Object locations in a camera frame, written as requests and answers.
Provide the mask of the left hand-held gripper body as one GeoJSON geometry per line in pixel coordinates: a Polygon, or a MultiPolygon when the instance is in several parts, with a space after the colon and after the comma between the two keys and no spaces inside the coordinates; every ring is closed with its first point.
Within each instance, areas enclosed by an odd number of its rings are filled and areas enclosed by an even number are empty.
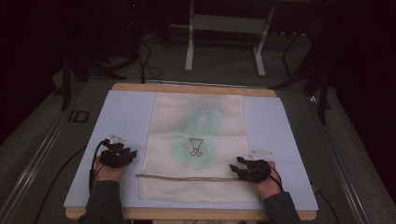
{"type": "Polygon", "coordinates": [[[106,150],[101,152],[100,162],[110,168],[121,168],[132,162],[133,159],[128,158],[128,154],[123,154],[126,139],[111,134],[109,138],[104,140],[103,145],[106,150]]]}

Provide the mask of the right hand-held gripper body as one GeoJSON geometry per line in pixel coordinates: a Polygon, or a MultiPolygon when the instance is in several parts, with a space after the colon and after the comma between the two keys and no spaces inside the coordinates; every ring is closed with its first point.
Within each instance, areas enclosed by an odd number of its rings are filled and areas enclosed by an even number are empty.
{"type": "Polygon", "coordinates": [[[243,180],[252,183],[261,183],[267,179],[271,174],[271,168],[268,164],[267,159],[274,156],[275,153],[272,151],[253,148],[243,158],[247,161],[253,161],[251,166],[246,166],[247,174],[242,176],[243,180]]]}

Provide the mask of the person's left hand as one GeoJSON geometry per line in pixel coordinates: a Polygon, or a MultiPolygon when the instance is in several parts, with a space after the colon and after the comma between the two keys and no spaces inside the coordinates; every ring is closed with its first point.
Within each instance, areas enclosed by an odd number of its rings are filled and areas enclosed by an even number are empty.
{"type": "Polygon", "coordinates": [[[121,168],[110,168],[100,162],[100,156],[95,158],[95,169],[93,175],[93,182],[99,181],[115,181],[120,182],[128,166],[121,168]]]}

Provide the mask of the person's right hand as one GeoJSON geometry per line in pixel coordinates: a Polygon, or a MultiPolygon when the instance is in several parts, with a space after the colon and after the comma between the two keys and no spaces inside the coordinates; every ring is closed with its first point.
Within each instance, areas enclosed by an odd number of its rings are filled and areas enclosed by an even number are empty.
{"type": "Polygon", "coordinates": [[[282,181],[276,170],[276,164],[273,161],[269,161],[268,164],[271,167],[270,176],[261,183],[251,183],[251,186],[257,191],[261,200],[283,192],[282,181]]]}

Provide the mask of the light blue table mat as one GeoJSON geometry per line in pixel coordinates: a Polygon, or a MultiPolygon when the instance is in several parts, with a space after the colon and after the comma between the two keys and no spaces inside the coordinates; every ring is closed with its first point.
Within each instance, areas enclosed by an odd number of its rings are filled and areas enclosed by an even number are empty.
{"type": "Polygon", "coordinates": [[[256,190],[230,169],[238,158],[274,162],[296,209],[318,209],[277,97],[110,91],[66,196],[67,210],[86,205],[92,160],[106,138],[137,153],[120,182],[126,209],[261,210],[256,190]]]}

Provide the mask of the green garment inside bag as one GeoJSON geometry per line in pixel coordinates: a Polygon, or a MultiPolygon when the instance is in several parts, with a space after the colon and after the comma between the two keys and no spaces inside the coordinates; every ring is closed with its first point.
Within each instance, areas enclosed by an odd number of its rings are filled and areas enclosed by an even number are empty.
{"type": "Polygon", "coordinates": [[[172,143],[172,155],[196,168],[210,165],[217,157],[219,126],[224,111],[216,104],[192,104],[182,117],[172,143]]]}

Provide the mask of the wooden table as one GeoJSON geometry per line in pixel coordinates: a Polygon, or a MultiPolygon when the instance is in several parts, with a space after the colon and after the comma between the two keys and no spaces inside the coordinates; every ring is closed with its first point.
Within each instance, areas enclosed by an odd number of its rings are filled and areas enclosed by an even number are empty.
{"type": "Polygon", "coordinates": [[[127,219],[151,220],[267,220],[260,203],[171,203],[143,200],[138,196],[137,170],[143,164],[149,131],[149,109],[156,92],[241,95],[247,98],[248,139],[255,148],[275,152],[273,160],[303,221],[317,217],[318,203],[296,146],[285,109],[271,90],[185,85],[117,83],[107,94],[92,131],[71,188],[64,201],[65,215],[76,219],[85,213],[89,193],[90,155],[98,142],[111,133],[126,139],[138,150],[138,158],[129,166],[120,184],[123,214],[127,219]]]}

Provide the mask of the black stand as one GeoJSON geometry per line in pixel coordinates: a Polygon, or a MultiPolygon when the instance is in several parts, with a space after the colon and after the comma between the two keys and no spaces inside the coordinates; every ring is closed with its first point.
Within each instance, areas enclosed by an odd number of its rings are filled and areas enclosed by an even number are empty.
{"type": "Polygon", "coordinates": [[[326,33],[324,29],[318,31],[309,51],[306,53],[301,64],[292,73],[291,77],[279,84],[269,86],[269,90],[282,90],[288,86],[306,78],[303,87],[305,96],[313,98],[319,91],[318,118],[323,125],[327,124],[325,110],[330,73],[327,70],[330,65],[331,51],[327,47],[326,33]]]}
{"type": "Polygon", "coordinates": [[[109,68],[105,68],[103,65],[99,64],[99,62],[90,59],[83,53],[70,51],[64,56],[63,60],[62,111],[65,111],[71,102],[71,74],[74,74],[77,80],[87,82],[90,78],[87,65],[107,77],[124,80],[124,77],[115,74],[109,68]]]}

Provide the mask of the white metal stand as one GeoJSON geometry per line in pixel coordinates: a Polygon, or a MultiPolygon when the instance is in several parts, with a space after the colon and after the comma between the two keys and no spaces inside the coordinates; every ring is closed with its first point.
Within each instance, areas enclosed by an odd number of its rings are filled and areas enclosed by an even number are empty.
{"type": "Polygon", "coordinates": [[[253,48],[253,55],[259,77],[265,77],[266,72],[262,60],[262,49],[269,28],[272,23],[276,6],[269,6],[265,19],[238,18],[217,15],[196,14],[194,12],[194,0],[190,0],[189,15],[189,40],[184,70],[190,72],[193,68],[194,56],[194,31],[216,31],[228,33],[254,34],[261,37],[258,44],[253,48]]]}

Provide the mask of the black floor bracket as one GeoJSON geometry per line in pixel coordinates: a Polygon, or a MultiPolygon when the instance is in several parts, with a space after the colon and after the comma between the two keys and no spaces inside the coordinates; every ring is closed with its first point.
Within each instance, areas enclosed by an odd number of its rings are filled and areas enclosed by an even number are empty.
{"type": "Polygon", "coordinates": [[[69,115],[68,122],[87,122],[90,113],[88,111],[73,110],[69,115]]]}

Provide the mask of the cream mesh drawstring bag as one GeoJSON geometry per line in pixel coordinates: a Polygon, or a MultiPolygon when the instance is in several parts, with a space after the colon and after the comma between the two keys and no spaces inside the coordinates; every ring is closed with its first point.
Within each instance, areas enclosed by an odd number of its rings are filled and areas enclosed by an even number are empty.
{"type": "Polygon", "coordinates": [[[240,95],[158,93],[139,178],[142,199],[250,203],[258,196],[229,165],[248,153],[240,95]]]}

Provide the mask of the metal floor rail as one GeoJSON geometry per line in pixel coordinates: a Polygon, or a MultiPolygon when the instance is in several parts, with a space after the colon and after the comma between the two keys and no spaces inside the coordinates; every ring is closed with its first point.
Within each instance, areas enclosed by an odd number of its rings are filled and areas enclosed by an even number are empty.
{"type": "Polygon", "coordinates": [[[64,199],[85,148],[68,121],[79,98],[62,111],[51,95],[0,146],[0,224],[73,224],[64,199]]]}
{"type": "Polygon", "coordinates": [[[316,98],[314,96],[307,97],[306,101],[311,113],[316,119],[316,123],[319,126],[319,130],[321,131],[327,148],[330,150],[332,166],[338,176],[341,188],[343,189],[346,200],[348,201],[355,220],[358,224],[369,224],[369,218],[362,207],[361,200],[352,184],[351,178],[347,173],[347,169],[342,162],[339,150],[335,144],[335,139],[332,137],[329,127],[324,125],[321,122],[321,119],[318,117],[318,102],[316,98]]]}

